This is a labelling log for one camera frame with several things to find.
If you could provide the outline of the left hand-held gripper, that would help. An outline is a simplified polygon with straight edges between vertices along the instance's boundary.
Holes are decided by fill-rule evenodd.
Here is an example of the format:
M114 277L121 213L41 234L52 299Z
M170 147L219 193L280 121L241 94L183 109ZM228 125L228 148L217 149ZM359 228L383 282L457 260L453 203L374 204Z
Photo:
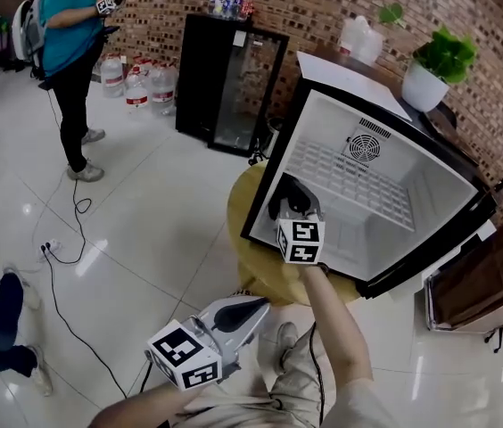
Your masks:
M239 368L239 349L270 311L265 297L213 301L198 316L171 320L146 343L149 359L179 390L219 383Z

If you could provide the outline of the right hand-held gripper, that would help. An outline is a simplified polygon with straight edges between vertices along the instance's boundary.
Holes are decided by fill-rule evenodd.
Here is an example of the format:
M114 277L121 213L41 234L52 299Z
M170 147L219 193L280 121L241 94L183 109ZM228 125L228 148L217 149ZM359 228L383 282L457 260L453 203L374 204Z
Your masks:
M276 240L285 263L317 264L324 246L326 222L322 219L319 199L310 190L306 193L309 207L303 215L279 215L285 188L278 185L268 203L268 214L276 220Z

